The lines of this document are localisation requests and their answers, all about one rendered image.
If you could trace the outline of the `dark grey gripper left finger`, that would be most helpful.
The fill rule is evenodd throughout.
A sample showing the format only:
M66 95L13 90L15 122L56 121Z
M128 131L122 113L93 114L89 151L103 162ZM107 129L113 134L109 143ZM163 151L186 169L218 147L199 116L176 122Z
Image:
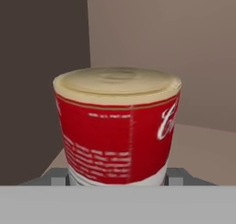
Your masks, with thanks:
M42 177L23 183L24 186L67 186L69 177L67 168L51 168Z

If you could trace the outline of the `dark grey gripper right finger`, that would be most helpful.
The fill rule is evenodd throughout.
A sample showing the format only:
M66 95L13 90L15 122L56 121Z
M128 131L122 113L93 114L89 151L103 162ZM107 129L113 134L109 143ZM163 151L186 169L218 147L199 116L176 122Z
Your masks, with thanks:
M165 177L165 185L197 186L197 185L212 185L212 183L192 176L184 168L168 168Z

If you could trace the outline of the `red and white soup can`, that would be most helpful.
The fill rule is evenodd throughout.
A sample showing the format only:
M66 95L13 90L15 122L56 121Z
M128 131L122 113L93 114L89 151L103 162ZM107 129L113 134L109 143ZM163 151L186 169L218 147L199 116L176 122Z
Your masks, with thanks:
M182 81L157 70L86 68L53 80L73 185L162 185Z

